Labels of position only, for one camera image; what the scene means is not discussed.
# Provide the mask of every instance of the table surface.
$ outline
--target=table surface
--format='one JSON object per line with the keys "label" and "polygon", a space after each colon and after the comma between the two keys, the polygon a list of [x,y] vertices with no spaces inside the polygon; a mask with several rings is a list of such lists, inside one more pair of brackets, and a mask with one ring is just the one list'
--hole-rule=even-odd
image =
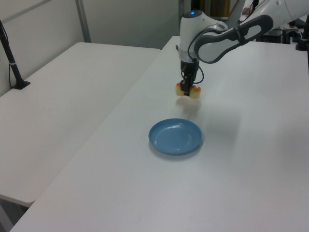
{"label": "table surface", "polygon": [[[174,93],[178,43],[167,43],[12,232],[308,231],[307,54],[250,42],[202,63],[192,100]],[[175,117],[201,128],[199,150],[170,156],[149,143],[152,125]]]}
{"label": "table surface", "polygon": [[0,198],[30,206],[158,49],[77,43],[0,98]]}

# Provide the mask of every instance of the plate rim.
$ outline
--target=plate rim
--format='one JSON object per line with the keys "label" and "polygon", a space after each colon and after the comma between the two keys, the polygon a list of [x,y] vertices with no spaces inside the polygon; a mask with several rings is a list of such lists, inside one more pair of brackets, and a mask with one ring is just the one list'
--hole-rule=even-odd
{"label": "plate rim", "polygon": [[[159,149],[155,143],[153,142],[153,140],[151,139],[151,136],[155,130],[155,128],[159,125],[159,124],[162,124],[164,122],[167,122],[167,121],[180,121],[180,122],[184,122],[184,123],[189,123],[191,125],[193,125],[196,129],[197,129],[197,132],[199,133],[199,138],[200,138],[200,141],[197,143],[197,145],[195,145],[193,148],[190,148],[188,150],[185,150],[185,151],[181,151],[181,152],[167,152],[167,151],[164,151],[162,149]],[[169,154],[169,155],[183,155],[183,154],[187,154],[187,153],[190,153],[190,152],[193,152],[195,151],[203,142],[203,134],[202,134],[202,131],[201,129],[199,128],[199,126],[197,124],[195,124],[194,122],[190,121],[190,120],[187,120],[187,119],[183,119],[183,118],[167,118],[167,119],[164,119],[164,120],[161,120],[157,123],[155,123],[149,130],[149,133],[148,133],[148,139],[149,139],[149,142],[152,144],[152,146],[164,153],[164,154]]]}

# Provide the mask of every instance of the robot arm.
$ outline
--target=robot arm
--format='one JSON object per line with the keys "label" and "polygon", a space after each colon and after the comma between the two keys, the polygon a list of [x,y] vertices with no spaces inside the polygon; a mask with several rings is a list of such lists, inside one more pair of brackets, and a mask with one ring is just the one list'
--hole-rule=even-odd
{"label": "robot arm", "polygon": [[185,14],[181,20],[178,51],[183,76],[181,91],[190,95],[199,60],[216,63],[227,52],[307,14],[309,0],[264,0],[246,21],[232,29],[201,11]]}

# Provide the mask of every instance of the black stand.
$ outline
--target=black stand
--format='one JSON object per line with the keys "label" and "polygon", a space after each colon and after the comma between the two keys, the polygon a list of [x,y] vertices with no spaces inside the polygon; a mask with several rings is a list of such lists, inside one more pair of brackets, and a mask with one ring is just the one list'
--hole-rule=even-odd
{"label": "black stand", "polygon": [[8,58],[8,60],[9,60],[10,66],[13,70],[14,76],[16,78],[16,85],[13,86],[12,88],[23,89],[24,87],[28,86],[30,84],[30,82],[24,81],[21,78],[21,75],[20,75],[20,72],[19,72],[18,67],[16,65],[14,56],[13,56],[12,51],[10,49],[8,39],[7,39],[6,34],[4,32],[4,27],[3,27],[1,20],[0,20],[0,40],[1,40],[2,46],[4,48],[5,54]]}
{"label": "black stand", "polygon": [[307,19],[306,19],[303,36],[297,42],[296,50],[298,51],[308,50],[308,36],[309,36],[309,15],[307,16]]}

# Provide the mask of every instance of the blue plate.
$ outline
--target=blue plate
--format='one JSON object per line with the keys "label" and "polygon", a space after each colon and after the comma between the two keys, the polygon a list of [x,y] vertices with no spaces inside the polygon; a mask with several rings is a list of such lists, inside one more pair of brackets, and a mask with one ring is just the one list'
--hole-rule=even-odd
{"label": "blue plate", "polygon": [[171,118],[155,124],[149,131],[149,140],[163,153],[180,155],[199,147],[202,132],[193,122]]}

